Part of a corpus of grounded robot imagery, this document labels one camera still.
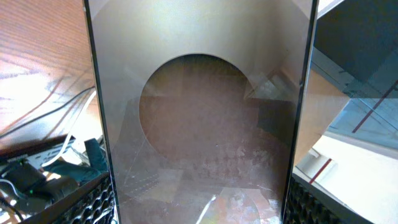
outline wire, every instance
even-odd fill
[[[26,198],[25,196],[21,196],[21,195],[18,193],[18,190],[15,188],[14,184],[13,184],[11,181],[6,180],[6,179],[0,179],[0,182],[4,182],[4,183],[7,183],[7,184],[11,185],[12,190],[14,191],[14,193],[15,193],[15,195],[16,195],[17,197],[19,197],[19,198]]]
[[[92,86],[92,87],[89,87],[89,88],[87,88],[87,89],[85,89],[85,90],[79,92],[76,96],[74,96],[72,99],[68,100],[65,104],[63,104],[62,106],[58,107],[57,109],[54,109],[54,110],[52,110],[52,111],[50,111],[50,112],[48,112],[48,113],[45,113],[45,114],[43,114],[43,115],[40,115],[40,116],[38,116],[37,118],[34,118],[34,119],[32,119],[32,120],[30,120],[30,121],[28,121],[28,122],[26,122],[26,123],[23,123],[23,124],[19,125],[18,127],[14,128],[14,129],[12,129],[12,130],[10,130],[10,131],[5,132],[4,134],[0,135],[0,139],[6,137],[7,135],[9,135],[9,134],[11,134],[11,133],[13,133],[13,132],[15,132],[15,131],[21,129],[21,128],[23,128],[24,126],[27,126],[28,124],[31,124],[31,123],[37,121],[38,119],[42,119],[42,118],[44,118],[44,117],[47,116],[47,115],[50,115],[50,114],[52,114],[52,113],[54,113],[54,112],[57,112],[58,110],[64,108],[67,104],[69,104],[70,102],[72,102],[73,100],[75,100],[76,98],[78,98],[79,96],[81,96],[83,93],[85,93],[85,92],[87,92],[87,91],[89,91],[89,90],[91,90],[91,89],[93,89],[93,88],[94,88],[93,86]]]
[[[17,216],[19,217],[20,221],[24,220],[24,217],[22,217],[21,213],[16,208],[14,208],[14,206],[10,205],[10,203],[8,203],[6,199],[4,199],[4,197],[0,197],[0,203],[10,208],[13,212],[15,212],[15,214],[17,214]]]
[[[94,98],[94,96],[95,96],[96,94],[97,94],[97,92],[94,91],[94,92],[90,95],[90,97],[87,99],[85,105],[83,106],[83,109],[81,109],[81,111],[79,112],[79,114],[78,114],[77,117],[76,117],[76,120],[73,122],[72,126],[70,127],[69,132],[68,132],[68,135],[67,135],[67,137],[65,138],[65,141],[63,142],[63,145],[62,145],[61,150],[60,150],[60,151],[58,152],[58,154],[57,154],[55,157],[53,157],[51,160],[49,160],[49,161],[43,163],[43,164],[42,164],[43,167],[48,166],[48,165],[50,165],[51,163],[55,162],[55,161],[56,161],[59,157],[61,157],[62,154],[65,152],[65,150],[66,150],[66,148],[67,148],[67,146],[68,146],[69,140],[70,140],[70,138],[71,138],[71,136],[72,136],[72,129],[73,129],[74,125],[76,124],[76,122],[77,122],[77,120],[79,119],[80,115],[81,115],[84,111],[87,110],[88,105],[91,103],[91,101],[93,100],[93,98]]]

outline wooden surface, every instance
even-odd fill
[[[310,71],[298,129],[294,165],[303,159],[348,102],[348,96],[318,73]]]
[[[85,23],[82,0],[0,1],[0,133],[94,85]],[[67,132],[68,120],[76,117],[88,95],[1,139],[0,149]],[[87,114],[82,120],[92,123],[89,129],[98,133],[96,99]]]

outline glass panel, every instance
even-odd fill
[[[313,1],[89,2],[122,222],[278,222]]]

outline white cable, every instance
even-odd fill
[[[199,224],[201,222],[201,219],[205,216],[205,213],[207,212],[207,210],[210,207],[210,204],[212,201],[216,200],[216,195],[213,195],[213,197],[210,199],[210,201],[206,204],[205,208],[203,209],[203,211],[201,211],[201,214],[199,216],[199,219],[197,221],[197,224]]]
[[[76,118],[75,122],[73,122],[72,126],[71,126],[70,129],[69,129],[68,135],[67,135],[67,137],[65,138],[65,141],[63,142],[63,145],[62,145],[62,148],[61,148],[60,152],[59,152],[55,157],[53,157],[51,160],[49,160],[49,161],[43,163],[43,164],[42,164],[43,167],[48,166],[48,165],[50,165],[51,163],[55,162],[55,161],[56,161],[59,157],[61,157],[62,154],[65,152],[65,150],[66,150],[66,148],[67,148],[67,146],[68,146],[69,140],[70,140],[70,138],[71,138],[71,136],[72,136],[72,130],[73,130],[74,125],[76,124],[76,122],[77,122],[77,120],[79,119],[80,115],[81,115],[84,111],[87,110],[88,105],[91,103],[91,101],[93,100],[93,98],[94,98],[94,96],[95,96],[96,94],[97,94],[97,92],[94,91],[94,92],[90,95],[90,97],[89,97],[88,100],[86,101],[85,105],[83,106],[83,109],[81,109],[81,111],[80,111],[79,114],[77,115],[77,118]]]
[[[23,196],[21,196],[21,195],[18,194],[17,189],[15,188],[14,184],[13,184],[11,181],[6,180],[6,179],[0,179],[0,182],[4,182],[4,183],[7,183],[7,184],[11,185],[11,187],[12,187],[14,193],[15,193],[19,198],[24,198]]]

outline glossy rectangular panel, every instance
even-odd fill
[[[316,5],[86,2],[122,223],[280,221]]]

